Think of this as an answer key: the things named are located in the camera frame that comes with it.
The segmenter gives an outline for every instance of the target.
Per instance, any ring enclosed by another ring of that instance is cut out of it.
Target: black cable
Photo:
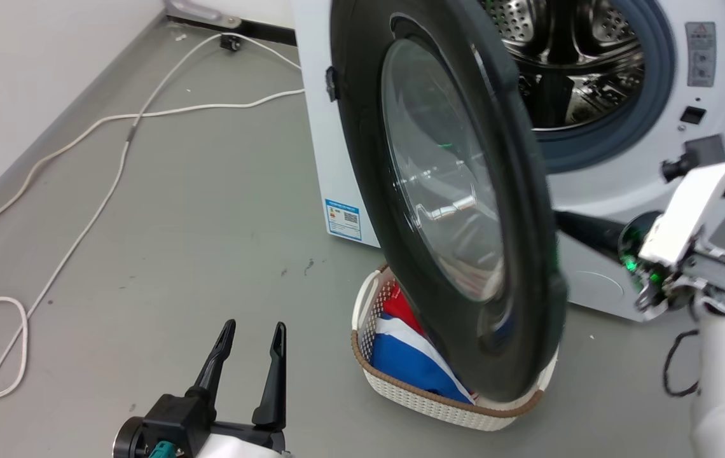
[[[684,333],[679,334],[679,336],[676,336],[676,339],[673,341],[673,346],[671,346],[670,351],[668,351],[668,357],[665,358],[665,367],[662,369],[662,388],[665,388],[665,393],[672,398],[684,398],[688,394],[696,393],[697,389],[699,389],[699,380],[691,385],[690,388],[683,389],[682,391],[673,391],[673,389],[668,386],[668,369],[670,369],[670,363],[673,360],[673,354],[676,353],[676,350],[679,348],[679,344],[682,343],[682,339],[685,339],[685,337],[688,336],[698,335],[699,330],[692,330],[685,331]]]

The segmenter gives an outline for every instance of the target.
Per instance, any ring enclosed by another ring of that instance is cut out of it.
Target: laundry basket
[[[423,391],[378,371],[368,363],[374,344],[376,319],[382,314],[383,303],[394,289],[396,280],[388,266],[380,267],[365,279],[354,302],[351,321],[351,346],[366,380],[374,391],[421,414],[447,423],[481,431],[497,431],[529,412],[541,400],[555,370],[557,352],[544,368],[529,392],[510,403],[494,403],[481,397],[476,405],[459,403],[438,394]]]

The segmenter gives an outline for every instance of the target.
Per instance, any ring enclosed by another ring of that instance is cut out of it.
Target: stainless steel drum
[[[520,70],[536,131],[586,125],[642,86],[635,30],[608,0],[481,0]]]

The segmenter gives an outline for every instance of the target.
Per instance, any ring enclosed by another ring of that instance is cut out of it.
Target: red cloth
[[[385,299],[383,302],[383,312],[386,314],[403,320],[405,324],[410,326],[412,330],[417,331],[420,335],[424,336],[422,327],[418,324],[418,320],[411,311],[411,305],[408,305],[408,301],[403,294],[403,290],[398,284],[394,285],[394,289],[391,290],[391,297]]]

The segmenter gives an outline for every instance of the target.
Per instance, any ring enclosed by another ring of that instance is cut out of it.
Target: gray floor
[[[210,34],[183,31],[181,41],[178,28],[150,32],[2,180],[0,205],[37,157],[101,116],[138,111],[165,72]],[[294,48],[276,48],[296,57]],[[262,50],[248,45],[230,55],[208,46],[153,108],[249,102],[299,87],[299,74]],[[109,188],[127,130],[127,121],[100,128],[0,218],[0,295],[31,304]],[[380,398],[351,355],[349,334],[357,287],[382,260],[324,231],[302,96],[146,120],[109,207],[31,320],[29,371],[0,400],[0,456],[108,456],[122,421],[193,382],[229,318],[238,331],[220,419],[249,420],[273,325],[283,320],[287,443],[304,458],[691,455],[690,399],[666,398],[660,387],[674,336],[692,327],[685,314],[639,326],[572,308],[546,397],[497,434]],[[0,353],[17,319],[0,305]],[[696,380],[694,350],[690,344],[677,356],[677,385]],[[0,388],[17,363],[16,351]]]

